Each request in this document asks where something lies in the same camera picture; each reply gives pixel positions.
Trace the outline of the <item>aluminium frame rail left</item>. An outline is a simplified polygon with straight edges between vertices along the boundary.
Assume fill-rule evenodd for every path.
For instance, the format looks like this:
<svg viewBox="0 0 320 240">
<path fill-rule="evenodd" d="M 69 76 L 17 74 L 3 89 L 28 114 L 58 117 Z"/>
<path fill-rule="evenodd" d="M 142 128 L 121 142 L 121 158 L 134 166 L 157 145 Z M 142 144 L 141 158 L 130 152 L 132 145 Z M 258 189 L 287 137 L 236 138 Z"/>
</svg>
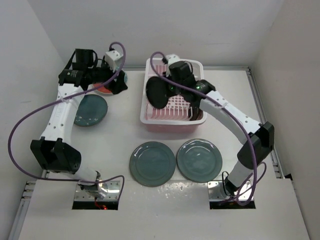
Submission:
<svg viewBox="0 0 320 240">
<path fill-rule="evenodd" d="M 53 107 L 50 119 L 39 139 L 32 140 L 30 150 L 43 170 L 49 172 L 74 174 L 81 163 L 81 154 L 71 146 L 71 133 L 76 112 L 83 99 L 83 88 L 73 84 L 58 84 L 56 101 L 41 106 L 23 116 L 11 130 L 7 151 L 13 165 L 25 175 L 37 180 L 47 180 L 24 170 L 15 160 L 12 139 L 18 126 L 32 115 Z"/>
</svg>

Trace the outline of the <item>white pink dish rack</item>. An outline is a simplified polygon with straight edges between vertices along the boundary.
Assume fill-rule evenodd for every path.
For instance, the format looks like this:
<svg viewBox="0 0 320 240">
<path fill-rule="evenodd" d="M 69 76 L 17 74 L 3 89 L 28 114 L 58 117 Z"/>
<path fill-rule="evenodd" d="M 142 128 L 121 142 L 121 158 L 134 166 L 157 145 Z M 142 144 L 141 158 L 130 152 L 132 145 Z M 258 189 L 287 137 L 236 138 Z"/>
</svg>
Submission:
<svg viewBox="0 0 320 240">
<path fill-rule="evenodd" d="M 196 80 L 204 77 L 203 65 L 199 61 L 190 59 L 182 60 L 191 63 Z M 158 73 L 162 74 L 166 72 L 167 67 L 160 57 L 155 57 L 153 64 Z M 199 125 L 206 121 L 207 113 L 202 110 L 196 113 L 196 110 L 193 110 L 190 104 L 180 95 L 169 98 L 165 108 L 154 108 L 149 103 L 146 95 L 147 81 L 151 77 L 157 77 L 157 75 L 150 65 L 150 58 L 148 58 L 146 60 L 144 74 L 140 121 L 146 126 L 149 132 L 192 133 Z"/>
</svg>

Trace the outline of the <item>metal base plate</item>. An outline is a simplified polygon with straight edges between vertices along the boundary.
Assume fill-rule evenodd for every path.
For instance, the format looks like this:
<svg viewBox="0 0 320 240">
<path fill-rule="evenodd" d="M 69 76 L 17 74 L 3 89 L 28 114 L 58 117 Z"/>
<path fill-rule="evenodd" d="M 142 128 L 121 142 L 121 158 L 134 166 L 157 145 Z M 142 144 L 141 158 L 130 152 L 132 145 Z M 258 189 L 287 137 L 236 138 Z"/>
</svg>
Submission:
<svg viewBox="0 0 320 240">
<path fill-rule="evenodd" d="M 78 202 L 90 202 L 97 198 L 98 201 L 117 201 L 121 190 L 119 180 L 108 181 L 96 185 L 80 185 L 75 189 L 74 200 Z"/>
<path fill-rule="evenodd" d="M 238 194 L 238 191 L 235 191 L 233 195 L 228 193 L 223 189 L 223 183 L 221 180 L 213 180 L 207 183 L 208 188 L 208 199 L 209 202 L 217 203 L 226 200 L 235 201 L 235 197 Z M 251 181 L 248 180 L 244 186 L 241 188 L 239 192 L 238 200 L 240 202 L 245 202 L 249 199 L 250 194 L 252 192 L 252 184 Z"/>
</svg>

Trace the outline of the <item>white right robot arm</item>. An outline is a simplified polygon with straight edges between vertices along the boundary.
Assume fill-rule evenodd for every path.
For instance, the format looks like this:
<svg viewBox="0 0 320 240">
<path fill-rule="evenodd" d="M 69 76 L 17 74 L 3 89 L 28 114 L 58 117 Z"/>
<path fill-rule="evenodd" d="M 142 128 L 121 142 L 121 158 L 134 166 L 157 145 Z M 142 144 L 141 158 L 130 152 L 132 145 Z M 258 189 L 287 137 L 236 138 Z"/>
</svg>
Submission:
<svg viewBox="0 0 320 240">
<path fill-rule="evenodd" d="M 210 114 L 228 128 L 242 144 L 237 154 L 237 162 L 232 171 L 220 184 L 220 195 L 224 201 L 237 200 L 239 190 L 250 179 L 253 179 L 252 189 L 259 182 L 257 177 L 258 166 L 274 148 L 275 128 L 270 122 L 264 124 L 248 117 L 230 104 L 205 79 L 186 83 L 175 81 L 169 75 L 161 78 L 169 87 L 173 87 L 184 99 Z"/>
</svg>

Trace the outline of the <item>red and teal plate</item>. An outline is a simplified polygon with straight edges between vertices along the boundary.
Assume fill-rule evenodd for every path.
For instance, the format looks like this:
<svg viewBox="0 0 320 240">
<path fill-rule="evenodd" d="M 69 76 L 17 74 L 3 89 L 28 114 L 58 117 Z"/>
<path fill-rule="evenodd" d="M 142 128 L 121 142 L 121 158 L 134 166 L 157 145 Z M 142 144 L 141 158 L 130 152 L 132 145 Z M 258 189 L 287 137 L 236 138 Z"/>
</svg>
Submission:
<svg viewBox="0 0 320 240">
<path fill-rule="evenodd" d="M 101 85 L 102 83 L 109 80 L 113 75 L 114 73 L 109 70 L 102 70 L 96 73 L 93 78 L 93 86 L 96 87 Z M 98 88 L 97 91 L 103 94 L 112 94 L 112 92 L 109 90 L 109 83 L 107 85 L 104 85 Z"/>
</svg>

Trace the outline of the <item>dark teal speckled plate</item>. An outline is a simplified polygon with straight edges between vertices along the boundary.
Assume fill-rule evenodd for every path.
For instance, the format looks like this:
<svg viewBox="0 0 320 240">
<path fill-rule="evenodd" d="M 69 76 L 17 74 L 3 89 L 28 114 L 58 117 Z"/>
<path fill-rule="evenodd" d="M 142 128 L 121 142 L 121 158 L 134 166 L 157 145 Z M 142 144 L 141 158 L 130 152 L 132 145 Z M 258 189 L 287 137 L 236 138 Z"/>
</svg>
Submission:
<svg viewBox="0 0 320 240">
<path fill-rule="evenodd" d="M 108 104 L 100 95 L 88 94 L 81 100 L 74 118 L 79 127 L 92 127 L 100 123 L 108 112 Z"/>
</svg>

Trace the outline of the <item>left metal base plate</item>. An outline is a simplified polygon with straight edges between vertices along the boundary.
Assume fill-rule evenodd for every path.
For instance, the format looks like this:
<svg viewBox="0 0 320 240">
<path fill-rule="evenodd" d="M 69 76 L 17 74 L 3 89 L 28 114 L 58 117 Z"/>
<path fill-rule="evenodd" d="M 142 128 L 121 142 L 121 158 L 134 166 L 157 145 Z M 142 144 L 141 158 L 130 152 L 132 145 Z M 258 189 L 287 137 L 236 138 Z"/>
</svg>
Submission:
<svg viewBox="0 0 320 240">
<path fill-rule="evenodd" d="M 90 202 L 97 198 L 98 201 L 117 201 L 121 190 L 119 180 L 108 181 L 96 185 L 80 185 L 75 189 L 74 200 L 78 202 Z"/>
</svg>

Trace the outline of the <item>black small plate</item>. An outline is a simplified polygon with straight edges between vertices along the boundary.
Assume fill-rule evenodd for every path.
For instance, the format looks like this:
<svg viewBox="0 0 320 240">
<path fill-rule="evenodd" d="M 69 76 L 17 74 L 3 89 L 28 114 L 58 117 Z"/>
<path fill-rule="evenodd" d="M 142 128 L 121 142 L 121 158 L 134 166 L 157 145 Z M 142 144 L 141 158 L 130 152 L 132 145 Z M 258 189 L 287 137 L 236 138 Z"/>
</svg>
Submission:
<svg viewBox="0 0 320 240">
<path fill-rule="evenodd" d="M 168 86 L 161 78 L 150 77 L 146 83 L 145 92 L 149 103 L 154 108 L 163 109 L 168 104 Z"/>
</svg>

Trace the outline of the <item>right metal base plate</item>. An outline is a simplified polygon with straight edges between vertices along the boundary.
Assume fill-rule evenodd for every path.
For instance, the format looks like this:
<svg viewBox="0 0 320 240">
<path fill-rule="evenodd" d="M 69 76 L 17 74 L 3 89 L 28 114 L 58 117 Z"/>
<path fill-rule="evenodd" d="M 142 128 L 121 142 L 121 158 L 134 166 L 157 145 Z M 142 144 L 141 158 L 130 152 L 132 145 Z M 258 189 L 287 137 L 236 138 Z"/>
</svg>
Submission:
<svg viewBox="0 0 320 240">
<path fill-rule="evenodd" d="M 208 188 L 208 199 L 209 202 L 217 203 L 226 200 L 235 201 L 235 197 L 238 194 L 238 191 L 235 191 L 233 195 L 228 193 L 223 189 L 223 183 L 221 180 L 213 180 L 207 183 Z M 251 181 L 248 180 L 244 186 L 241 188 L 239 192 L 238 200 L 240 202 L 245 202 L 249 199 L 250 194 L 252 192 L 252 184 Z"/>
</svg>

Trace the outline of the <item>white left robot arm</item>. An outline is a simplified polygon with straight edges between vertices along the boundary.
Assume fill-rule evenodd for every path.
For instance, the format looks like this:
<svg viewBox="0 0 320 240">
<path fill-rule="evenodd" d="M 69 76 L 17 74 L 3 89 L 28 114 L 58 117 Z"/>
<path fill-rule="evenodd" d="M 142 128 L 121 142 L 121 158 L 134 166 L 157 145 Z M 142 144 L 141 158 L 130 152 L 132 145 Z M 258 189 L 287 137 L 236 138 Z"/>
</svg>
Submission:
<svg viewBox="0 0 320 240">
<path fill-rule="evenodd" d="M 76 180 L 81 190 L 100 199 L 107 194 L 106 184 L 101 182 L 101 174 L 88 167 L 81 153 L 72 146 L 72 129 L 74 125 L 92 127 L 108 112 L 103 97 L 87 93 L 90 86 L 103 84 L 118 73 L 105 88 L 113 94 L 127 90 L 127 75 L 119 63 L 122 58 L 123 54 L 112 47 L 103 58 L 98 58 L 92 49 L 75 49 L 58 76 L 58 103 L 40 138 L 30 144 L 42 169 Z"/>
</svg>

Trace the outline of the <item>grey-green plate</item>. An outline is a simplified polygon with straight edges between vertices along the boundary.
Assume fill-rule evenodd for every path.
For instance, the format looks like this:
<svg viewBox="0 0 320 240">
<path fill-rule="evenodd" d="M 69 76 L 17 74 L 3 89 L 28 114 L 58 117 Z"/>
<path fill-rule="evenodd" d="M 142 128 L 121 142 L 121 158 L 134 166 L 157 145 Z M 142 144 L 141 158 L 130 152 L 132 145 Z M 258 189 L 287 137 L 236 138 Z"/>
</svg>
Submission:
<svg viewBox="0 0 320 240">
<path fill-rule="evenodd" d="M 207 183 L 221 172 L 223 158 L 213 143 L 195 138 L 186 141 L 179 148 L 176 163 L 179 172 L 186 179 L 196 183 Z"/>
<path fill-rule="evenodd" d="M 164 143 L 149 141 L 139 145 L 129 159 L 132 178 L 146 187 L 159 187 L 168 182 L 176 169 L 176 157 Z"/>
</svg>

